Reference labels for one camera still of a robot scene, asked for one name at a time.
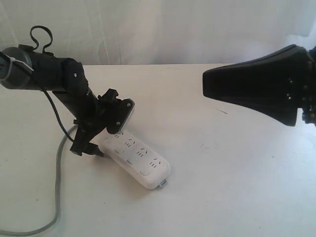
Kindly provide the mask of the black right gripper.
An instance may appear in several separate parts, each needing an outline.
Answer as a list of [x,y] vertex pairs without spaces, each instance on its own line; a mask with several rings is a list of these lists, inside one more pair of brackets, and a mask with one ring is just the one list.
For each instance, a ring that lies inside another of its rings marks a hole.
[[287,126],[298,109],[306,124],[316,123],[316,49],[290,45],[270,55],[207,70],[202,75],[207,98],[246,107]]

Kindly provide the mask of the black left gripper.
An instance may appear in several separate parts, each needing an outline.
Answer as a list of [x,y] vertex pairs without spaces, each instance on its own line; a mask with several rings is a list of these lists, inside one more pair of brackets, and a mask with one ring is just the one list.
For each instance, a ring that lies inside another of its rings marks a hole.
[[86,113],[83,118],[78,118],[74,123],[78,126],[78,129],[70,148],[71,152],[78,156],[87,154],[103,157],[104,154],[99,147],[90,142],[105,129],[100,121],[98,99],[96,100],[95,111]]

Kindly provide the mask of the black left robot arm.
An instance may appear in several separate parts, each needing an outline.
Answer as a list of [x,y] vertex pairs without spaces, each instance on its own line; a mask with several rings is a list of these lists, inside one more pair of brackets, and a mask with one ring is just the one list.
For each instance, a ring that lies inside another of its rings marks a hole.
[[95,96],[86,79],[82,63],[72,58],[56,58],[52,53],[37,53],[30,46],[9,47],[0,53],[0,83],[7,89],[37,90],[54,96],[75,117],[77,132],[71,152],[103,157],[91,140],[104,129],[117,133],[118,92],[108,89]]

